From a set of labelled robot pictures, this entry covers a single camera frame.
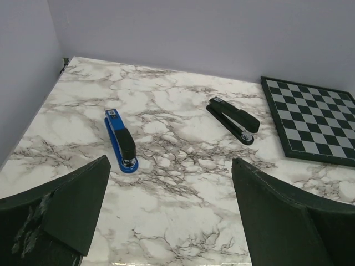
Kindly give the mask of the blue and black stapler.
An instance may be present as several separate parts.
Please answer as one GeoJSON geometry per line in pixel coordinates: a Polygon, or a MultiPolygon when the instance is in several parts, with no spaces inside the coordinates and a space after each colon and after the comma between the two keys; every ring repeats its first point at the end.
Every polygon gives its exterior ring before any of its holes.
{"type": "Polygon", "coordinates": [[[104,122],[119,168],[124,173],[135,172],[139,167],[136,158],[136,145],[117,109],[106,110],[104,122]]]}

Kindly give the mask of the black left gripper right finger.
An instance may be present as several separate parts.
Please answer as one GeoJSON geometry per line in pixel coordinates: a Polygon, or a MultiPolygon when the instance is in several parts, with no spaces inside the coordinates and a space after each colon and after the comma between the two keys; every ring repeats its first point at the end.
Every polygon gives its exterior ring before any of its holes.
{"type": "Polygon", "coordinates": [[[252,265],[354,265],[354,206],[306,192],[241,158],[232,180],[252,265]]]}

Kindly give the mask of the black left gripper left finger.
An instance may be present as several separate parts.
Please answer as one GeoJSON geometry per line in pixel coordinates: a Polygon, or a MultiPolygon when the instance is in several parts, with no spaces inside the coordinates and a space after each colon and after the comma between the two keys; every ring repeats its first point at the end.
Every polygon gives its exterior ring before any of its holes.
{"type": "Polygon", "coordinates": [[[111,165],[106,156],[1,199],[1,265],[81,265],[97,226],[111,165]]]}

